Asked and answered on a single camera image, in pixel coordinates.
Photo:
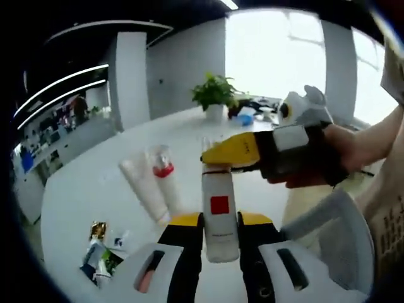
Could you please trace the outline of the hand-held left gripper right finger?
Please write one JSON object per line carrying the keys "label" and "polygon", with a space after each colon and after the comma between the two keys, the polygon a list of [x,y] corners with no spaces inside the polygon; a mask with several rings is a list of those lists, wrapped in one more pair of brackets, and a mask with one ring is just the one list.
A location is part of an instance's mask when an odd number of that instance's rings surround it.
{"label": "hand-held left gripper right finger", "polygon": [[308,248],[287,240],[261,214],[238,212],[240,268],[248,302],[365,302],[367,291],[343,287]]}

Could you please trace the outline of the person's right hand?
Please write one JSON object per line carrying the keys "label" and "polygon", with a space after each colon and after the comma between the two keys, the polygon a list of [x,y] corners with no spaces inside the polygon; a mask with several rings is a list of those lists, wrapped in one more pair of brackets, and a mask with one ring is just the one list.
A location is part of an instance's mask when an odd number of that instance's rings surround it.
{"label": "person's right hand", "polygon": [[[324,129],[326,141],[338,151],[341,156],[340,163],[348,173],[360,171],[363,166],[366,166],[355,135],[356,133],[335,124],[330,124]],[[285,186],[294,189],[325,184],[322,173],[319,170],[311,169],[288,178]]]}

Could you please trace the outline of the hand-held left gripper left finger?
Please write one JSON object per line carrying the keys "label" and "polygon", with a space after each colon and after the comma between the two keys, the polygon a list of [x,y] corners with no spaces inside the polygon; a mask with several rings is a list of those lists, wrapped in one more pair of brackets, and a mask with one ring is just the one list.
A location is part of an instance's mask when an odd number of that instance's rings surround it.
{"label": "hand-held left gripper left finger", "polygon": [[201,272],[202,213],[174,217],[156,243],[121,263],[122,302],[194,302]]}

